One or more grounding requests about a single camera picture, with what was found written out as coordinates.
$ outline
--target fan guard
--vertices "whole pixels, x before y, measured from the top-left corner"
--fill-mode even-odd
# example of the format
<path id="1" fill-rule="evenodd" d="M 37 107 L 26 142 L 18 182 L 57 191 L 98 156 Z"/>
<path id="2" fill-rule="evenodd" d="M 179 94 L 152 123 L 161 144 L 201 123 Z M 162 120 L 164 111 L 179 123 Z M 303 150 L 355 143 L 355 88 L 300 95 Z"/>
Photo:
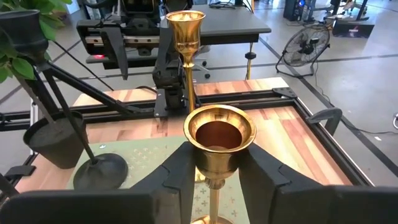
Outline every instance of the fan guard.
<path id="1" fill-rule="evenodd" d="M 308 63 L 311 64 L 311 73 L 301 75 L 300 77 L 309 76 L 314 74 L 313 64 L 323 51 L 330 47 L 329 45 L 330 33 L 328 28 L 323 24 L 315 24 L 304 27 L 298 31 L 287 42 L 282 56 L 280 57 L 276 67 L 277 72 L 292 76 L 299 77 L 285 72 L 281 72 L 277 67 L 283 59 L 284 63 L 291 67 L 301 67 Z"/>

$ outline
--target brass candlestick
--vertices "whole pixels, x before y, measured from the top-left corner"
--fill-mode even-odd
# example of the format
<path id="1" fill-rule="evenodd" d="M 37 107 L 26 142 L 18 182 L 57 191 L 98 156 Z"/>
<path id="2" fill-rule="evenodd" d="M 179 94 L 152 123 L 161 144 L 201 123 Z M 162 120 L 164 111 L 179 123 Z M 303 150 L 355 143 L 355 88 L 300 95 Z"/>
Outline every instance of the brass candlestick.
<path id="1" fill-rule="evenodd" d="M 218 216 L 219 191 L 238 168 L 239 154 L 256 137 L 253 120 L 233 106 L 202 106 L 186 118 L 184 134 L 196 147 L 196 165 L 210 188 L 210 216 L 195 224 L 231 223 Z"/>
<path id="2" fill-rule="evenodd" d="M 200 47 L 200 25 L 205 14 L 199 11 L 177 11 L 166 15 L 174 32 L 175 49 L 182 54 L 187 76 L 189 112 L 195 109 L 195 92 L 193 89 L 192 67 L 193 54 Z"/>

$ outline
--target green cloth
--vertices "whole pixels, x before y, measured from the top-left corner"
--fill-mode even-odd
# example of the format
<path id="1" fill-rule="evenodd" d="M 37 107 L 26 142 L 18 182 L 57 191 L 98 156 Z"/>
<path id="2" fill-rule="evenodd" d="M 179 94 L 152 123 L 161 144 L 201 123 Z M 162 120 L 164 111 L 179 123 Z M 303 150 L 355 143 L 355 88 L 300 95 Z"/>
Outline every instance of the green cloth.
<path id="1" fill-rule="evenodd" d="M 187 139 L 183 136 L 156 139 L 141 139 L 133 141 L 115 141 L 90 144 L 94 155 L 116 153 L 122 156 L 129 167 L 122 189 L 128 189 L 156 169 Z M 88 155 L 83 152 L 76 168 L 79 168 Z M 73 189 L 73 177 L 67 184 L 67 189 Z M 205 183 L 195 184 L 193 194 L 192 220 L 209 214 L 210 190 Z M 225 186 L 220 190 L 219 216 L 233 223 L 249 223 L 246 206 L 244 205 L 238 172 L 226 179 Z"/>

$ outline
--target black plant pot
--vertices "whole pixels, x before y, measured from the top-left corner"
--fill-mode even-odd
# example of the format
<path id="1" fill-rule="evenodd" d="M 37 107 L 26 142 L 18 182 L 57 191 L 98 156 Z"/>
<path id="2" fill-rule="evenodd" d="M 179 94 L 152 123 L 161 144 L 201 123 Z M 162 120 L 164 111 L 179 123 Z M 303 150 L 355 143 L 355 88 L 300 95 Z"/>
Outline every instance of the black plant pot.
<path id="1" fill-rule="evenodd" d="M 87 140 L 86 123 L 79 112 L 72 112 Z M 59 132 L 43 118 L 34 123 L 24 134 L 24 142 L 61 169 L 75 167 L 84 149 L 63 112 L 52 115 Z"/>

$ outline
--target wooden table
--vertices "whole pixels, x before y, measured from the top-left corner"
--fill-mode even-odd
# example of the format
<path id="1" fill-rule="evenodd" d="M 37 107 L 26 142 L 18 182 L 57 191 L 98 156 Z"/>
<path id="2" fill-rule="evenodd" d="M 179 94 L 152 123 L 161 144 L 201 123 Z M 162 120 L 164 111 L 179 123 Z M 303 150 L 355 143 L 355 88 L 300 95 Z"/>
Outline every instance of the wooden table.
<path id="1" fill-rule="evenodd" d="M 199 96 L 216 93 L 234 93 L 251 90 L 270 90 L 287 87 L 281 78 L 265 78 L 248 81 L 197 84 Z M 106 92 L 120 101 L 154 100 L 148 90 L 118 90 Z M 95 105 L 98 102 L 87 95 L 80 95 L 74 106 Z M 246 111 L 255 120 L 255 143 L 270 154 L 321 184 L 351 184 L 341 169 L 327 153 L 318 139 L 291 106 Z M 158 138 L 183 135 L 184 117 L 164 119 L 139 119 L 110 123 L 89 124 L 87 134 L 90 143 Z M 32 163 L 36 166 L 30 177 L 23 177 L 16 188 L 28 190 L 64 189 L 73 169 L 61 170 L 38 155 Z"/>

